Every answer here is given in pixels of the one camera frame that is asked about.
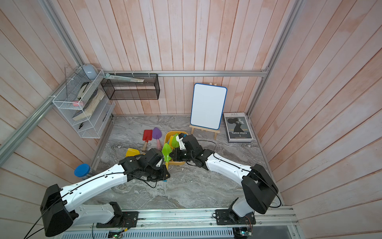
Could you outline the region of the green shovel wooden handle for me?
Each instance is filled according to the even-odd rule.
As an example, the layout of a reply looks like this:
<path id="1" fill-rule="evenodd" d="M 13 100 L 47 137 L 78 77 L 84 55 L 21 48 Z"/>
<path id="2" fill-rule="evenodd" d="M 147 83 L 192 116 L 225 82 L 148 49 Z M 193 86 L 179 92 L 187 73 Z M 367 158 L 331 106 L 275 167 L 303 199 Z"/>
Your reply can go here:
<path id="1" fill-rule="evenodd" d="M 179 134 L 178 133 L 172 135 L 170 140 L 171 140 L 171 147 L 172 148 L 180 147 L 180 145 L 179 145 Z"/>

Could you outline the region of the green shovel yellow handle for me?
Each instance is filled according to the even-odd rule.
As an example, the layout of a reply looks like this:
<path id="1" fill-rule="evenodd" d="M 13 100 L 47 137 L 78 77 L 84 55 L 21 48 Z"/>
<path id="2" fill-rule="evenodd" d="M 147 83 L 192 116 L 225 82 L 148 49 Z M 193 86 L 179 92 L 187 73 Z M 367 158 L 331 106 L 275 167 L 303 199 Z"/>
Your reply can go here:
<path id="1" fill-rule="evenodd" d="M 164 156 L 164 162 L 166 165 L 166 168 L 169 168 L 169 162 L 171 160 L 170 153 L 172 152 L 172 149 L 168 143 L 165 143 L 162 148 L 162 154 Z"/>

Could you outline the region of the purple shovel pink handle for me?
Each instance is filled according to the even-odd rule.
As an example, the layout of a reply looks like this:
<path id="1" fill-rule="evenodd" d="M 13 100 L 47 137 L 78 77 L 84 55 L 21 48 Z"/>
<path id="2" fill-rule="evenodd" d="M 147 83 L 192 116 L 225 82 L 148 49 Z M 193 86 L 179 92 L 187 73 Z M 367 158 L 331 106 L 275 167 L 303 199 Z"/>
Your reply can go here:
<path id="1" fill-rule="evenodd" d="M 162 144 L 161 144 L 160 139 L 161 139 L 161 137 L 162 137 L 162 132 L 161 132 L 157 127 L 155 127 L 155 128 L 153 129 L 153 131 L 152 131 L 152 137 L 153 137 L 153 139 L 155 139 L 156 142 L 157 142 L 157 149 L 158 149 L 158 150 L 161 150 L 161 149 L 162 149 Z"/>

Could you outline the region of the yellow scoop blue tip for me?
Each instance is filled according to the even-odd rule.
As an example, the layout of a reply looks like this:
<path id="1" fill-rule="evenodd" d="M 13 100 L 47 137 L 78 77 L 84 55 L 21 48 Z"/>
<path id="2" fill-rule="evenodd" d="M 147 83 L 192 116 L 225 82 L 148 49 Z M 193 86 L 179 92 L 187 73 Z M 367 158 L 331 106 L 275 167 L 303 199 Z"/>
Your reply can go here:
<path id="1" fill-rule="evenodd" d="M 125 157 L 133 157 L 133 156 L 137 156 L 137 155 L 140 155 L 140 151 L 138 149 L 134 149 L 134 148 L 128 148 L 127 149 L 127 152 L 125 154 Z"/>

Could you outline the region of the red shovel wooden handle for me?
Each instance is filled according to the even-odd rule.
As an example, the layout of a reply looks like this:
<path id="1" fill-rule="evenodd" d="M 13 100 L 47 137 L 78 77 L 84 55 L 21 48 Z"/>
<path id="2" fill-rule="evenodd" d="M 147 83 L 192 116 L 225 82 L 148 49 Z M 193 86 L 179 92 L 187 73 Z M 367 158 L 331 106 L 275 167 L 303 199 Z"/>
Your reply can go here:
<path id="1" fill-rule="evenodd" d="M 144 141 L 144 146 L 142 148 L 142 151 L 146 151 L 148 142 L 152 140 L 152 130 L 151 129 L 144 130 L 142 140 Z"/>

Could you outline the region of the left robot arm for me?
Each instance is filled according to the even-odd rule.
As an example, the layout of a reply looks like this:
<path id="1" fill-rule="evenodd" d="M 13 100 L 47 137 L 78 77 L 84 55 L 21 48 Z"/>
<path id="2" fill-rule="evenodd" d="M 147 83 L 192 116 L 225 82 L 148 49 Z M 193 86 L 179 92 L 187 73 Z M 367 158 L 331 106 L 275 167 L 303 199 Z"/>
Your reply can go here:
<path id="1" fill-rule="evenodd" d="M 125 157 L 113 167 L 81 182 L 48 187 L 40 206 L 45 236 L 57 236 L 72 226 L 82 224 L 121 227 L 124 214 L 118 203 L 86 206 L 84 202 L 131 180 L 157 183 L 168 179 L 170 173 L 165 165 L 166 158 L 161 151 L 152 148 L 145 154 Z"/>

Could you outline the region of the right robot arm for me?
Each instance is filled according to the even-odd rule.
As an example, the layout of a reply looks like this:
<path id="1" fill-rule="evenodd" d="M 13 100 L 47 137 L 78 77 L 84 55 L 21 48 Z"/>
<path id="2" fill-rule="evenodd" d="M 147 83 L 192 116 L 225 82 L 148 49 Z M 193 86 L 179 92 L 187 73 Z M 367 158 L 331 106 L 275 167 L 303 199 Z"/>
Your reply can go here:
<path id="1" fill-rule="evenodd" d="M 228 209 L 213 213 L 219 225 L 255 223 L 253 213 L 265 214 L 273 200 L 279 199 L 279 190 L 263 166 L 236 163 L 204 149 L 192 134 L 177 135 L 169 156 L 174 161 L 192 162 L 196 167 L 219 173 L 242 186 L 244 197 L 235 199 Z"/>

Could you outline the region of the wooden easel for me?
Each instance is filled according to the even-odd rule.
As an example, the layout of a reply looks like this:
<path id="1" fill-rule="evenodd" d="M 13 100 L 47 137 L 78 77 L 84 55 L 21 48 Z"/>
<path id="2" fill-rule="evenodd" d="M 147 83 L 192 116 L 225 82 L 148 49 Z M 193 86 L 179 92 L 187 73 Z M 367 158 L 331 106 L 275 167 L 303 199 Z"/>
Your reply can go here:
<path id="1" fill-rule="evenodd" d="M 199 130 L 202 130 L 202 131 L 214 133 L 214 140 L 217 139 L 217 136 L 220 133 L 220 130 L 205 128 L 205 127 L 200 127 L 200 126 L 195 126 L 195 125 L 192 125 L 192 124 L 190 124 L 189 127 L 191 128 L 191 134 L 194 133 L 195 129 L 199 129 Z"/>

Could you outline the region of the black and white book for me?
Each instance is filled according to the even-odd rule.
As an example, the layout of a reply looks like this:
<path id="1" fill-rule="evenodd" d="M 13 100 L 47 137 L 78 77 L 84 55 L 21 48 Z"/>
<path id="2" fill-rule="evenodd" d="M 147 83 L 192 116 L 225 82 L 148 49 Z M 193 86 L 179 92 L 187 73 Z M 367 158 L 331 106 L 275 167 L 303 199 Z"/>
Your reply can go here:
<path id="1" fill-rule="evenodd" d="M 229 143 L 253 140 L 245 113 L 224 113 L 223 116 Z"/>

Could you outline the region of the blue-lid tube container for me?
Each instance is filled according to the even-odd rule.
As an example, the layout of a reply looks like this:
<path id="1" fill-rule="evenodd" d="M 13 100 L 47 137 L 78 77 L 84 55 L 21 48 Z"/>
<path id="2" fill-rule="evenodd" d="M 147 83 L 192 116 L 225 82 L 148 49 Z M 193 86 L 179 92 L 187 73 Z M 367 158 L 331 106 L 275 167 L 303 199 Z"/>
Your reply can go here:
<path id="1" fill-rule="evenodd" d="M 74 175 L 82 180 L 95 176 L 95 172 L 88 164 L 81 164 L 74 170 Z"/>

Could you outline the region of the black mesh basket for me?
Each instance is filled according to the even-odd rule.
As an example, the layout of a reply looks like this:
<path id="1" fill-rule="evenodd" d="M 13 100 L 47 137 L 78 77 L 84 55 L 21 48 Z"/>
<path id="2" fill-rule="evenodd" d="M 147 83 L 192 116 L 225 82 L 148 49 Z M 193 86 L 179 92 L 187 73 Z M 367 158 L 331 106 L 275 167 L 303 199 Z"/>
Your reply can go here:
<path id="1" fill-rule="evenodd" d="M 160 95 L 160 85 L 156 74 L 143 73 L 113 73 L 144 79 L 143 83 L 119 83 L 103 79 L 101 86 L 110 100 L 157 100 Z"/>

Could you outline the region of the light green ruler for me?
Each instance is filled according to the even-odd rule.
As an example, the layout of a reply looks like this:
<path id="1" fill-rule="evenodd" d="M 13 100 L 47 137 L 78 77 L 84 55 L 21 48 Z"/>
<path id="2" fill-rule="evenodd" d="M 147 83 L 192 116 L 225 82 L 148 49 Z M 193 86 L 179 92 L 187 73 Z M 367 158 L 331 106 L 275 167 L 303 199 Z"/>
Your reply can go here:
<path id="1" fill-rule="evenodd" d="M 104 78 L 112 82 L 119 82 L 119 83 L 143 83 L 144 82 L 144 79 L 127 77 L 127 76 L 118 76 L 115 74 L 108 74 L 108 73 L 105 74 Z"/>

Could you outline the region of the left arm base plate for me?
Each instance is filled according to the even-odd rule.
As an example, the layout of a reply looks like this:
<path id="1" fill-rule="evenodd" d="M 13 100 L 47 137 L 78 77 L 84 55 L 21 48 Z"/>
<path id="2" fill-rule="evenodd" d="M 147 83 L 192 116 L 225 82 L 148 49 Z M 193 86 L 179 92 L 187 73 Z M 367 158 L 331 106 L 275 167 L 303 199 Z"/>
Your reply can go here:
<path id="1" fill-rule="evenodd" d="M 137 211 L 126 211 L 121 214 L 114 216 L 110 222 L 106 224 L 97 223 L 96 228 L 135 228 L 137 225 L 139 212 Z"/>

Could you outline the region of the whiteboard blue frame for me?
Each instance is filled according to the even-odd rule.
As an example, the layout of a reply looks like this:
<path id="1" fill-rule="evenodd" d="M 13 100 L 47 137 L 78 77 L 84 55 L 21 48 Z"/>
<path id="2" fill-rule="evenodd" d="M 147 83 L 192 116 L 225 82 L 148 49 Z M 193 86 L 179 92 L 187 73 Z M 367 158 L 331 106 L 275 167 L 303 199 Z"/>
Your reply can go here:
<path id="1" fill-rule="evenodd" d="M 226 87 L 196 83 L 192 101 L 191 125 L 218 130 L 226 96 Z"/>

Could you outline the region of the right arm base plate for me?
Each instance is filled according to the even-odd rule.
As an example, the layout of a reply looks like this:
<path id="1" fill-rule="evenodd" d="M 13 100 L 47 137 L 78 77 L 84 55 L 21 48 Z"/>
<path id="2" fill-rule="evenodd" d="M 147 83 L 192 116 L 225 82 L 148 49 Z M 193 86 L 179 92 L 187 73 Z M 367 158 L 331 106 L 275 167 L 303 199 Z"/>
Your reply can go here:
<path id="1" fill-rule="evenodd" d="M 218 225 L 255 225 L 256 220 L 253 213 L 249 213 L 244 217 L 236 215 L 232 209 L 217 209 L 212 214 Z"/>

